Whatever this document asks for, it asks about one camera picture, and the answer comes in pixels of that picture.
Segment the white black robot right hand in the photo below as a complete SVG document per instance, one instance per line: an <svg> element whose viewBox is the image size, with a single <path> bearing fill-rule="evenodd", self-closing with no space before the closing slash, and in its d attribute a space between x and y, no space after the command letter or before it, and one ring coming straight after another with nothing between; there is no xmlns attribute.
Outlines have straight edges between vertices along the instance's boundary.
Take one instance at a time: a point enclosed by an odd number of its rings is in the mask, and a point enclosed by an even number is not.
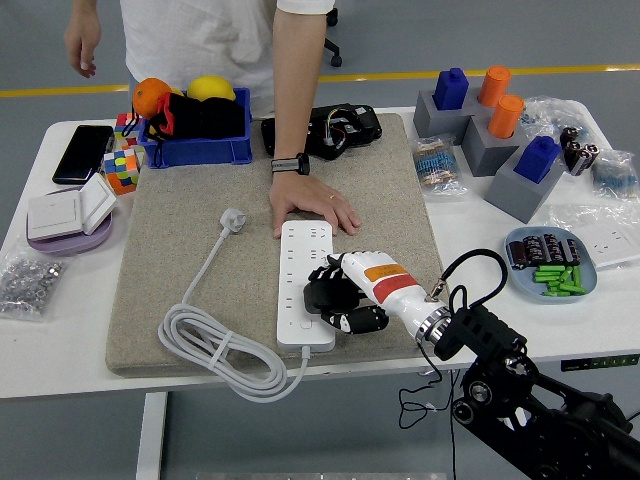
<svg viewBox="0 0 640 480"><path fill-rule="evenodd" d="M441 337L438 330L450 318L444 303L379 251L327 256L326 263L309 275L303 297L307 312L351 335L381 331L397 317L417 343L435 343Z"/></svg>

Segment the person's left hand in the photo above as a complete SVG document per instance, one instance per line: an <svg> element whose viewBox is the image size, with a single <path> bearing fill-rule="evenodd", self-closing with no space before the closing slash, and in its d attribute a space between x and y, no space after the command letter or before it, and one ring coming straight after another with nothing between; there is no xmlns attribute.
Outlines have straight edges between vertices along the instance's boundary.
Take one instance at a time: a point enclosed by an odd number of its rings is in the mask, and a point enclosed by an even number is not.
<svg viewBox="0 0 640 480"><path fill-rule="evenodd" d="M361 220L349 200L339 191L312 175L293 171L272 175L269 199L273 212L273 237L279 239L287 215L293 211L309 212L321 216L332 227L355 235Z"/></svg>

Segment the person's right hand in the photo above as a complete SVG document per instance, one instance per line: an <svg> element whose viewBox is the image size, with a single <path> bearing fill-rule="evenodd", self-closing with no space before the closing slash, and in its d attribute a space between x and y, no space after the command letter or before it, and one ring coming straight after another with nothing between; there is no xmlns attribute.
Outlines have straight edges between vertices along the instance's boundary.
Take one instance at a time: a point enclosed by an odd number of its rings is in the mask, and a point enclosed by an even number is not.
<svg viewBox="0 0 640 480"><path fill-rule="evenodd" d="M95 9L74 10L64 42L71 68L84 78L96 74L95 50L101 40L101 24Z"/></svg>

